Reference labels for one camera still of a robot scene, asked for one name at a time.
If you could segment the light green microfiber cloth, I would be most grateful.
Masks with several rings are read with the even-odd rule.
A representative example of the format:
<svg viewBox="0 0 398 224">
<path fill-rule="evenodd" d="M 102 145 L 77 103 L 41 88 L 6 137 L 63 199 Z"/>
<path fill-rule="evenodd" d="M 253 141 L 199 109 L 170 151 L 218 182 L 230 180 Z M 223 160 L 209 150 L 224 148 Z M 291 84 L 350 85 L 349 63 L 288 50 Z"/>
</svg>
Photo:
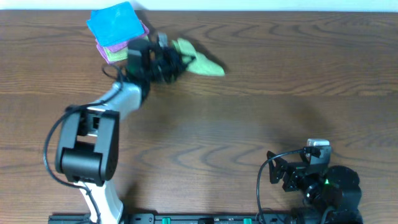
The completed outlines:
<svg viewBox="0 0 398 224">
<path fill-rule="evenodd" d="M 197 59 L 190 65 L 189 71 L 197 75 L 223 77 L 225 72 L 222 66 L 208 59 L 204 54 L 196 51 L 194 46 L 186 39 L 172 40 L 173 48 L 180 54 L 194 55 Z"/>
</svg>

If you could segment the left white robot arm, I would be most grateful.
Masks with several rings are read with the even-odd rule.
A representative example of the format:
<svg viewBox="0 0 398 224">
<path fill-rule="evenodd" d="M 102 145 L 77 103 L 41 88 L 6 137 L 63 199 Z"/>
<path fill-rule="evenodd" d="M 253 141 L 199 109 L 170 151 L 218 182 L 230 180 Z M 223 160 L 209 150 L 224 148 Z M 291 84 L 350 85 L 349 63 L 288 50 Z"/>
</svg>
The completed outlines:
<svg viewBox="0 0 398 224">
<path fill-rule="evenodd" d="M 194 53 L 171 47 L 164 33 L 156 42 L 139 39 L 127 45 L 127 64 L 113 65 L 111 89 L 85 105 L 70 105 L 48 133 L 60 127 L 55 169 L 58 183 L 79 189 L 90 214 L 77 223 L 121 223 L 124 205 L 112 180 L 118 165 L 119 125 L 146 100 L 152 82 L 173 83 L 196 60 Z"/>
</svg>

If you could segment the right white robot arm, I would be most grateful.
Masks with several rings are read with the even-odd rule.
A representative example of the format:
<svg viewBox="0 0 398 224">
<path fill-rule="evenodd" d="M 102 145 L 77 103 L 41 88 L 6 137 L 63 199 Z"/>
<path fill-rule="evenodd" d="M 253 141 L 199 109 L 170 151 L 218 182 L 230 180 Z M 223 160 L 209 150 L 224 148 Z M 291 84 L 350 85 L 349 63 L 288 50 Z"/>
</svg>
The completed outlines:
<svg viewBox="0 0 398 224">
<path fill-rule="evenodd" d="M 269 166 L 270 183 L 283 181 L 285 192 L 303 193 L 304 208 L 294 208 L 282 223 L 362 223 L 358 210 L 362 191 L 357 172 L 329 166 L 331 146 L 305 146 L 299 150 L 267 153 L 261 166 Z"/>
</svg>

